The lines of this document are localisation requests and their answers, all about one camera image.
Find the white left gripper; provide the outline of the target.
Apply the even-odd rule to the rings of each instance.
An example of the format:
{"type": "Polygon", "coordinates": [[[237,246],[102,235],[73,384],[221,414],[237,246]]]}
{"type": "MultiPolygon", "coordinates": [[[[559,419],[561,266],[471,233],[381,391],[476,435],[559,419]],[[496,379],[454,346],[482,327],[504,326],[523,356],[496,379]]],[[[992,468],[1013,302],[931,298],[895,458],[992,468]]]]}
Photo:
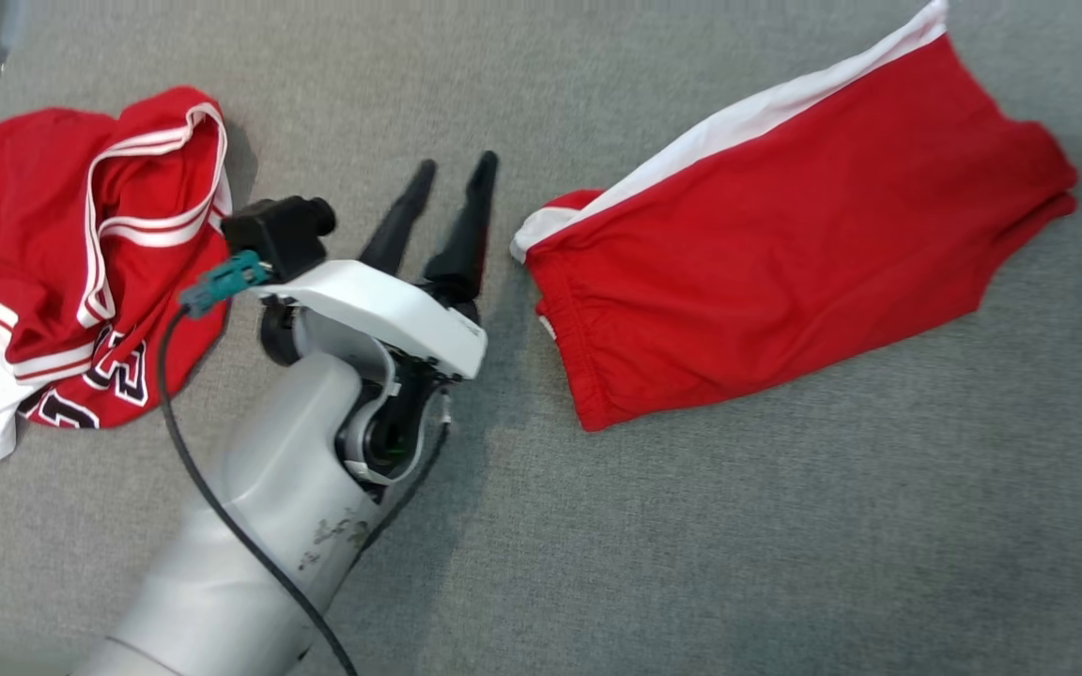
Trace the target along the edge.
{"type": "Polygon", "coordinates": [[[473,302],[481,294],[498,168],[494,151],[481,153],[447,239],[426,262],[424,281],[434,299],[394,277],[425,213],[438,170],[432,159],[417,167],[358,261],[328,260],[287,283],[254,287],[255,294],[287,300],[413,358],[434,359],[447,376],[477,377],[487,352],[485,330],[439,302],[473,302]]]}

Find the red shorts with white stripe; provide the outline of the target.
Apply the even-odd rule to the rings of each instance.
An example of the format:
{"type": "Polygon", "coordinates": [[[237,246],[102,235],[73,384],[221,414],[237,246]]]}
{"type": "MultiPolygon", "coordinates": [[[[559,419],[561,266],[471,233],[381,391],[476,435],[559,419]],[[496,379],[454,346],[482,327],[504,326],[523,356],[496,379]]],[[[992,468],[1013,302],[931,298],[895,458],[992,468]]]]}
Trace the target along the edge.
{"type": "Polygon", "coordinates": [[[582,427],[730,401],[976,312],[1074,213],[1077,172],[1010,118],[948,0],[837,64],[713,112],[605,190],[524,218],[582,427]]]}

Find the red jersey number 23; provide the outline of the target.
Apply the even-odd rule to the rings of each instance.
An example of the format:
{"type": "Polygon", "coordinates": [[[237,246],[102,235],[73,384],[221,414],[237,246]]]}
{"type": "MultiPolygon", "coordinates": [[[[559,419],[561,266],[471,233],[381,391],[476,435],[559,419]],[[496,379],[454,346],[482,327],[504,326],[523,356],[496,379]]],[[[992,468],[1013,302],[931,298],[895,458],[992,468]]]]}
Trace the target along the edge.
{"type": "Polygon", "coordinates": [[[171,88],[120,115],[0,121],[0,461],[17,426],[107,429],[176,392],[226,312],[180,324],[181,291],[228,257],[222,107],[171,88]]]}

